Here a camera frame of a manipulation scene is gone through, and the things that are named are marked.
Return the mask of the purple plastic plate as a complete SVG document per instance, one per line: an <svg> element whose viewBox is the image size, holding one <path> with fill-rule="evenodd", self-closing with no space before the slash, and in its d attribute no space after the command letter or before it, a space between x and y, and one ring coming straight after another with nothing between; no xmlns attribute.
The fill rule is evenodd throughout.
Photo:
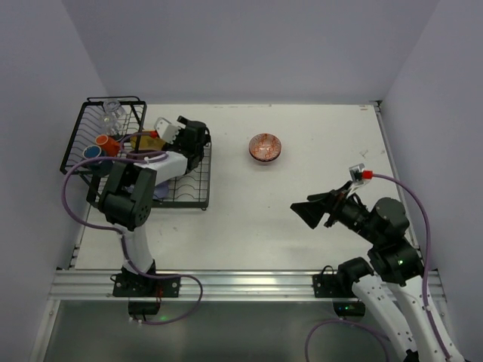
<svg viewBox="0 0 483 362"><path fill-rule="evenodd" d="M158 185L148 184L141 192L142 196L150 197L152 200L160 200L166 198L169 193L168 182L159 183Z"/></svg>

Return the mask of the red-inside blue-outside bowl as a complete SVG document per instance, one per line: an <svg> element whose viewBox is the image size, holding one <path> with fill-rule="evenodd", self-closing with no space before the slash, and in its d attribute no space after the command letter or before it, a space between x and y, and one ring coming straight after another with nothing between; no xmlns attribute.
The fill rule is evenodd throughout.
<svg viewBox="0 0 483 362"><path fill-rule="evenodd" d="M248 143L250 156L259 162L268 163L276 160L282 150L280 139L270 133L259 133Z"/></svg>

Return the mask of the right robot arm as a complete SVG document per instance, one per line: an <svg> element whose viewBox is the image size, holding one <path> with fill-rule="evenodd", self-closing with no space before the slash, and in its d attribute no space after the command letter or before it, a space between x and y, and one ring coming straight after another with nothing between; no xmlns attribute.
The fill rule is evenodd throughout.
<svg viewBox="0 0 483 362"><path fill-rule="evenodd" d="M368 241L368 258L348 260L332 275L375 317L401 361L463 361L451 340L428 287L428 272L405 233L410 225L403 204L381 198L368 209L352 183L310 195L291 209L315 229L324 215L329 228L340 223Z"/></svg>

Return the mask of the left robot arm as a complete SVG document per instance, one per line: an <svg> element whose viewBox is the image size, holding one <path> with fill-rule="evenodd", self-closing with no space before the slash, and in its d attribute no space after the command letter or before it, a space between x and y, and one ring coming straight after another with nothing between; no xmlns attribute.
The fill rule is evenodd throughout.
<svg viewBox="0 0 483 362"><path fill-rule="evenodd" d="M211 142L211 135L202 121L180 116L172 123L159 118L154 130L124 137L119 142L120 150L125 150L124 143L132 137L142 136L162 140L162 149L140 155L127 151L126 158L115 161L103 187L98 210L119 234L125 259L123 269L146 277L155 265L145 228L155 187L196 169L205 157L205 146Z"/></svg>

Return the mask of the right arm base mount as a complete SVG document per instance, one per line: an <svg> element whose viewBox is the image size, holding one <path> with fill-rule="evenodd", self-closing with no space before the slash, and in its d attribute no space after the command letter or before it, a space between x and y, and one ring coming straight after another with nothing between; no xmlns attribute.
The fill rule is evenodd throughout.
<svg viewBox="0 0 483 362"><path fill-rule="evenodd" d="M361 320L366 313L363 302L339 281L336 270L326 265L319 273L312 276L314 297L330 299L335 314L342 319Z"/></svg>

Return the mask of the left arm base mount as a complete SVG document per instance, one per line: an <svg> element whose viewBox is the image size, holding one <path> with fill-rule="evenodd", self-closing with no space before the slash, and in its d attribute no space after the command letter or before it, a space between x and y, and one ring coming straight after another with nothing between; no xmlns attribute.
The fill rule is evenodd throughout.
<svg viewBox="0 0 483 362"><path fill-rule="evenodd" d="M112 295L117 298L129 298L128 314L132 318L142 318L158 314L163 298L177 298L180 290L180 278L170 276L162 280L146 278L126 269L111 275L114 283Z"/></svg>

